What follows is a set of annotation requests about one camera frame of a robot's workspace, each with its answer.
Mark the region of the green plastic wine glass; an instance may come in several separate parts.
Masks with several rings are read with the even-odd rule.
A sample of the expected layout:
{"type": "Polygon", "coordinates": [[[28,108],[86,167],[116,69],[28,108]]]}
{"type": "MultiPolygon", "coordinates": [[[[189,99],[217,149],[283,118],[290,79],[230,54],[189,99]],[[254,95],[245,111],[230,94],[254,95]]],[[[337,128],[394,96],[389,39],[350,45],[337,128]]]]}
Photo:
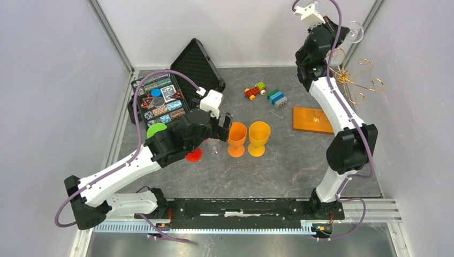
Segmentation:
{"type": "Polygon", "coordinates": [[[153,137],[157,132],[164,131],[167,129],[167,125],[163,123],[155,123],[152,124],[148,129],[147,129],[147,138],[153,137]]]}

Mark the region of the red plastic wine glass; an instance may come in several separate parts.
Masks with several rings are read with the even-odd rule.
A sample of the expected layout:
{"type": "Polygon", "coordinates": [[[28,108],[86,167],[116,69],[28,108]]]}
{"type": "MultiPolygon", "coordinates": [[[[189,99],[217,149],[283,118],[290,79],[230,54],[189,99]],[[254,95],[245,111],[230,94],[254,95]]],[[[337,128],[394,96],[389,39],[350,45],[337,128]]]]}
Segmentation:
{"type": "Polygon", "coordinates": [[[189,162],[198,162],[202,158],[202,150],[198,147],[193,152],[186,155],[186,159],[189,162]]]}

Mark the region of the clear wine glass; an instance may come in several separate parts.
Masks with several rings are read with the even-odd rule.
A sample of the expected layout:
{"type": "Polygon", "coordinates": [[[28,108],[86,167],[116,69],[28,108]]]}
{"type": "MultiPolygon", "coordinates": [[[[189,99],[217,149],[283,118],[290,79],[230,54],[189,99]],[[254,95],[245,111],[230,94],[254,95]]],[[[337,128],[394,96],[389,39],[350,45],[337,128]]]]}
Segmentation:
{"type": "Polygon", "coordinates": [[[206,140],[208,151],[211,155],[217,155],[220,152],[220,140],[209,138],[206,140]]]}
{"type": "Polygon", "coordinates": [[[361,23],[351,21],[347,24],[349,32],[345,36],[345,40],[349,43],[359,43],[365,35],[364,28],[361,23]]]}

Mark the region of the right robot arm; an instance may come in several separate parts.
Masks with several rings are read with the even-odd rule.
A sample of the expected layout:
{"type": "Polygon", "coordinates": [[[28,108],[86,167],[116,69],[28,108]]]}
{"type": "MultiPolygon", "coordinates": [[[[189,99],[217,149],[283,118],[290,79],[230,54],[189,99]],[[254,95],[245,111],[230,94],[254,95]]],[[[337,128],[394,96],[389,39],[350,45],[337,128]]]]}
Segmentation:
{"type": "Polygon", "coordinates": [[[378,136],[376,126],[364,123],[349,106],[326,61],[349,31],[324,16],[308,29],[304,45],[296,52],[299,82],[317,100],[335,134],[326,152],[329,168],[309,199],[309,212],[315,218],[340,208],[343,187],[370,161],[378,136]]]}

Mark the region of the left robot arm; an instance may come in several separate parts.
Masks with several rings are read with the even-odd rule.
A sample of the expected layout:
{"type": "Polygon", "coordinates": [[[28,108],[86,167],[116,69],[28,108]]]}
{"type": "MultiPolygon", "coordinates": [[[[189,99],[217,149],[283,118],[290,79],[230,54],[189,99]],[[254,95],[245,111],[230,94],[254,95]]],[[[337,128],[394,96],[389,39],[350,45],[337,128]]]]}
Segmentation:
{"type": "Polygon", "coordinates": [[[226,142],[233,116],[226,113],[224,124],[211,111],[192,109],[173,122],[152,125],[155,133],[139,149],[110,167],[91,176],[74,175],[64,180],[75,224],[91,229],[109,216],[152,214],[162,218],[168,203],[159,189],[145,193],[119,194],[131,182],[186,158],[207,139],[226,142]]]}

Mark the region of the yellow plastic wine glass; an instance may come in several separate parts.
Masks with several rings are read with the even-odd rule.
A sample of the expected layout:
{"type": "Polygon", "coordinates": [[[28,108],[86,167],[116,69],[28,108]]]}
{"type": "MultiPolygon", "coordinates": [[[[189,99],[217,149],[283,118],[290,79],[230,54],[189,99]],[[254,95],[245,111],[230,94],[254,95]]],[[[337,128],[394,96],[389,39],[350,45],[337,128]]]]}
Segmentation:
{"type": "Polygon", "coordinates": [[[260,157],[265,153],[265,144],[271,134],[270,126],[262,121],[254,122],[249,127],[249,145],[247,150],[250,155],[260,157]]]}

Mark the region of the orange plastic wine glass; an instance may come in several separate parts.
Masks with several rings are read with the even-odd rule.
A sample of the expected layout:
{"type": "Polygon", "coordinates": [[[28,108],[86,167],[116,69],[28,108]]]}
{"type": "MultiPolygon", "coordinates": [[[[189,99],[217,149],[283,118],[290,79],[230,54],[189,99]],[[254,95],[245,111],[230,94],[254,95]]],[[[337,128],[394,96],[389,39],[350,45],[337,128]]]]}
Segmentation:
{"type": "Polygon", "coordinates": [[[245,152],[247,128],[243,123],[233,122],[228,137],[228,154],[231,157],[241,157],[245,152]]]}

